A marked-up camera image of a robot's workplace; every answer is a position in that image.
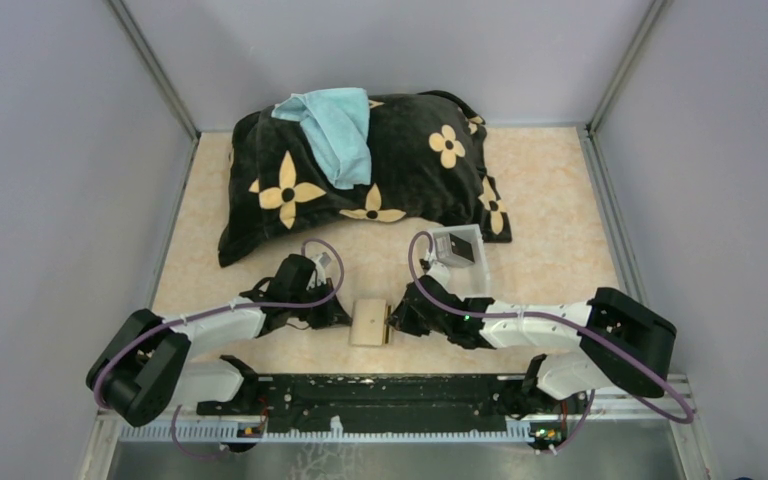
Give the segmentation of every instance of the white wall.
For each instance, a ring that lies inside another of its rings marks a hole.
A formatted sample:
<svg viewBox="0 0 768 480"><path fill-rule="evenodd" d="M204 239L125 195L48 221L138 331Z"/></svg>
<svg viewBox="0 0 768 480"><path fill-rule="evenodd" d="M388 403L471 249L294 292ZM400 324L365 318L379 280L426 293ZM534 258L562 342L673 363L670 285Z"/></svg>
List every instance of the white wall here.
<svg viewBox="0 0 768 480"><path fill-rule="evenodd" d="M68 479L189 141L104 2L0 0L0 479Z"/></svg>
<svg viewBox="0 0 768 480"><path fill-rule="evenodd" d="M290 93L449 90L494 124L589 120L650 0L128 0L202 130Z"/></svg>
<svg viewBox="0 0 768 480"><path fill-rule="evenodd" d="M676 1L600 138L724 478L768 478L768 2Z"/></svg>

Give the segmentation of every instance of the wooden block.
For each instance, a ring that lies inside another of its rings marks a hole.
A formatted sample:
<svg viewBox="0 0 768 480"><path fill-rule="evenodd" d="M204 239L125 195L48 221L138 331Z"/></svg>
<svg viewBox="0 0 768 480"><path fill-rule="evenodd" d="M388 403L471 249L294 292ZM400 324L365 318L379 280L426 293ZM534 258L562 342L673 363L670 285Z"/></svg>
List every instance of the wooden block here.
<svg viewBox="0 0 768 480"><path fill-rule="evenodd" d="M380 347L387 343L389 328L387 317L390 309L387 300L364 298L355 300L352 309L352 331L349 343L370 347Z"/></svg>

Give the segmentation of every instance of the yellow flower print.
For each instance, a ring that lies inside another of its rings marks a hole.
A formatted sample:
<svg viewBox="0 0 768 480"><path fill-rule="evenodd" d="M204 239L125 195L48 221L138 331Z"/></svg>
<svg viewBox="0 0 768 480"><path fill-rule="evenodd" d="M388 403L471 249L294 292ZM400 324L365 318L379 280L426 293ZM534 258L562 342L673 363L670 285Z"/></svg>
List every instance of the yellow flower print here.
<svg viewBox="0 0 768 480"><path fill-rule="evenodd" d="M455 129L449 125L443 125L440 133L432 133L428 137L428 145L435 152L440 152L440 163L445 168L454 168L458 157L466 155L463 144L455 136Z"/></svg>
<svg viewBox="0 0 768 480"><path fill-rule="evenodd" d="M490 229L494 234L498 235L502 233L502 229L505 228L505 217L503 217L502 214L508 210L505 208L502 201L496 197L496 192L494 192L493 187L490 186L490 179L484 177L481 185L484 187L484 192L478 196L478 200L484 204L484 209L490 212Z"/></svg>
<svg viewBox="0 0 768 480"><path fill-rule="evenodd" d="M384 223L395 222L405 216L405 212L401 210L381 210L381 192L378 191L377 184L372 184L372 188L366 194L365 209L340 210L340 214L358 220L375 220Z"/></svg>
<svg viewBox="0 0 768 480"><path fill-rule="evenodd" d="M466 114L463 113L463 110L461 110L461 107L458 107L458 111L461 112L461 115L466 118ZM467 125L469 125L469 134L475 135L475 132L478 131L479 125L484 125L484 119L481 118L480 115L476 115L472 118L466 118Z"/></svg>
<svg viewBox="0 0 768 480"><path fill-rule="evenodd" d="M260 189L258 181L252 184L249 191ZM306 203L325 195L325 190L312 183L296 184L296 166L290 152L284 154L281 168L278 171L278 187L270 187L258 194L260 208L274 210L281 208L278 217L287 230L293 228L296 220L296 203Z"/></svg>

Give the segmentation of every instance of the pillow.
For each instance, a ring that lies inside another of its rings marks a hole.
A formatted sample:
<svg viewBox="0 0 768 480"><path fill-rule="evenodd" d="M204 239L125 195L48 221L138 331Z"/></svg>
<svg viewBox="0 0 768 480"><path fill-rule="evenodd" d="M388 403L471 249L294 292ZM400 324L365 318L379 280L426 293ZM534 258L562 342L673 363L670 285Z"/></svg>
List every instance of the pillow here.
<svg viewBox="0 0 768 480"><path fill-rule="evenodd" d="M484 120L456 96L370 96L372 183L351 190L328 182L299 123L272 118L272 108L234 127L221 266L270 238L338 220L475 223L484 241L511 241L505 207L484 166Z"/></svg>

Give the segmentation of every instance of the light blue towel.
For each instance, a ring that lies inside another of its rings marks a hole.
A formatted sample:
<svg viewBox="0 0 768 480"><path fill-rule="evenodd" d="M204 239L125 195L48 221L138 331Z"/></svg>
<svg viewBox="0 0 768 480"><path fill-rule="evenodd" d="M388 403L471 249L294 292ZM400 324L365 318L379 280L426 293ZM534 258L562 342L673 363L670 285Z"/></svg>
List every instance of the light blue towel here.
<svg viewBox="0 0 768 480"><path fill-rule="evenodd" d="M325 177L340 190L372 181L369 98L362 88L331 88L292 94L272 117L301 123L313 156Z"/></svg>

